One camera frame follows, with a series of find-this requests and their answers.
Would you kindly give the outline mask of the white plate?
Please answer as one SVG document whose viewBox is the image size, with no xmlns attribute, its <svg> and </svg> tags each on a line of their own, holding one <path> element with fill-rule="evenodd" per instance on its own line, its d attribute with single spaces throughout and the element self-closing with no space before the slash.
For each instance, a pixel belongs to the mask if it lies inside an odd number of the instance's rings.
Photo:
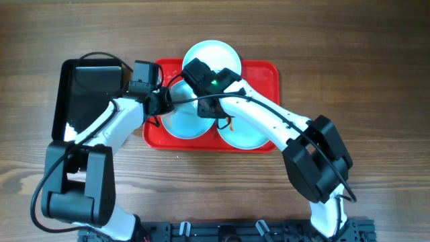
<svg viewBox="0 0 430 242">
<path fill-rule="evenodd" d="M 221 139 L 237 149 L 258 149 L 269 142 L 267 137 L 239 118 L 216 119 L 215 125 Z"/>
<path fill-rule="evenodd" d="M 237 52 L 227 43 L 219 40 L 205 40 L 192 46 L 183 58 L 182 68 L 195 58 L 206 63 L 216 73 L 224 68 L 238 75 L 242 73 L 242 64 Z"/>
<path fill-rule="evenodd" d="M 185 81 L 179 81 L 171 88 L 173 101 L 196 98 L 191 87 Z M 198 116 L 198 101 L 175 104 L 172 114 L 161 118 L 169 134 L 180 139 L 193 139 L 206 133 L 215 119 Z"/>
</svg>

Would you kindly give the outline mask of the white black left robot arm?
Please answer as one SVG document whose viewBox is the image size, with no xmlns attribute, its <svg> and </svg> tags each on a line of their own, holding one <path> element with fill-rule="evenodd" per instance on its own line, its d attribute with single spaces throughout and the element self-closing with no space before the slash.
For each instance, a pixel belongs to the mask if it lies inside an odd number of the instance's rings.
<svg viewBox="0 0 430 242">
<path fill-rule="evenodd" d="M 64 232 L 37 220 L 36 200 L 41 198 L 42 214 L 70 223 L 70 232 L 102 241 L 148 241 L 139 217 L 116 204 L 114 155 L 147 118 L 172 109 L 167 87 L 111 98 L 106 110 L 74 140 L 52 141 L 30 205 L 33 223 L 48 233 Z"/>
</svg>

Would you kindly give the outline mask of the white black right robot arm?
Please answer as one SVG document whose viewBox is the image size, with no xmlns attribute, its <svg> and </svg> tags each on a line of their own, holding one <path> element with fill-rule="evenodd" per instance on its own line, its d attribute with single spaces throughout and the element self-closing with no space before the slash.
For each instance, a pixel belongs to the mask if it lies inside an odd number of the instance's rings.
<svg viewBox="0 0 430 242">
<path fill-rule="evenodd" d="M 198 71 L 193 91 L 216 99 L 229 116 L 264 134 L 282 152 L 288 179 L 311 207 L 311 225 L 324 237 L 339 237 L 346 223 L 344 192 L 352 159 L 335 125 L 325 116 L 315 120 L 287 111 L 255 91 L 229 69 Z"/>
</svg>

